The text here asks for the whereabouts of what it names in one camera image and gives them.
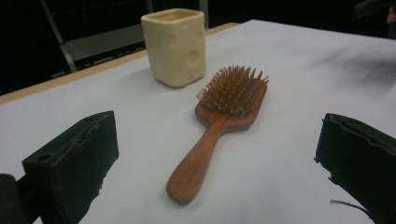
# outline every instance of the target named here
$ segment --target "cup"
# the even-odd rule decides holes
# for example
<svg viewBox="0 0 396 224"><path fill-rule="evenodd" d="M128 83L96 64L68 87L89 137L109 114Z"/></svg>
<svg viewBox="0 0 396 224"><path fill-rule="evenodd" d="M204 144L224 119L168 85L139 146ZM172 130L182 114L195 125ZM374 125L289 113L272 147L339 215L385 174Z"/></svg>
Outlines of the cup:
<svg viewBox="0 0 396 224"><path fill-rule="evenodd" d="M172 8L144 15L143 34L152 74L183 87L205 74L204 12Z"/></svg>

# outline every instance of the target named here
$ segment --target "hairbrush handle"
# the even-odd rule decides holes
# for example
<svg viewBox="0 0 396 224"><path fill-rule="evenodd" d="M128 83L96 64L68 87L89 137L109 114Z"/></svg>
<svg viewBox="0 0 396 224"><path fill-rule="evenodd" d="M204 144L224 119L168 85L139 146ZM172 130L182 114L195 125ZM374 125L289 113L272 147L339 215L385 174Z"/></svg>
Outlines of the hairbrush handle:
<svg viewBox="0 0 396 224"><path fill-rule="evenodd" d="M169 177L166 191L178 203L189 203L204 183L213 150L223 134L220 123L210 125Z"/></svg>

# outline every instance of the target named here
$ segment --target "bristle pad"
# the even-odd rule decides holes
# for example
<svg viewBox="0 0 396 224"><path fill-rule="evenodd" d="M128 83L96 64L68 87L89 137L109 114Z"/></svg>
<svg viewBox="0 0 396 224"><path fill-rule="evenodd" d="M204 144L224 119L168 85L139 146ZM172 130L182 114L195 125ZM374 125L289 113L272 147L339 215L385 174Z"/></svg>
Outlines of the bristle pad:
<svg viewBox="0 0 396 224"><path fill-rule="evenodd" d="M260 104L268 82L255 72L245 66L220 69L197 97L206 109L244 117Z"/></svg>

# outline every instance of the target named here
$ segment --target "white table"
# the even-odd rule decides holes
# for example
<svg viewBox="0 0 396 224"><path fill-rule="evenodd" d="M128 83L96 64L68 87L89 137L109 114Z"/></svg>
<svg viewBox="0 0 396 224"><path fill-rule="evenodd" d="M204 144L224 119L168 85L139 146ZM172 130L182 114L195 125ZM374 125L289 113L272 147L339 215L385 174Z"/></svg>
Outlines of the white table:
<svg viewBox="0 0 396 224"><path fill-rule="evenodd" d="M0 172L89 115L113 110L120 158L81 223L372 223L315 163L326 113L396 136L396 42L266 21L206 38L206 75L182 89L156 81L147 56L0 105ZM169 175L204 133L196 94L229 65L270 82L251 128L218 141L197 197L182 206Z"/></svg>

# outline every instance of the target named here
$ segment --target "wooden hairbrush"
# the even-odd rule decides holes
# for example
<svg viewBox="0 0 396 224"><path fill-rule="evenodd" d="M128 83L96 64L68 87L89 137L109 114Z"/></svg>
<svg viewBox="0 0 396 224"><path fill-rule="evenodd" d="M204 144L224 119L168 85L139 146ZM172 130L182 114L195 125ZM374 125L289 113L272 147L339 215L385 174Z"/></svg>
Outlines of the wooden hairbrush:
<svg viewBox="0 0 396 224"><path fill-rule="evenodd" d="M201 90L195 114L206 131L169 177L166 191L178 203L189 203L201 188L213 149L224 133L245 130L259 114L268 77L256 69L230 66L219 70Z"/></svg>

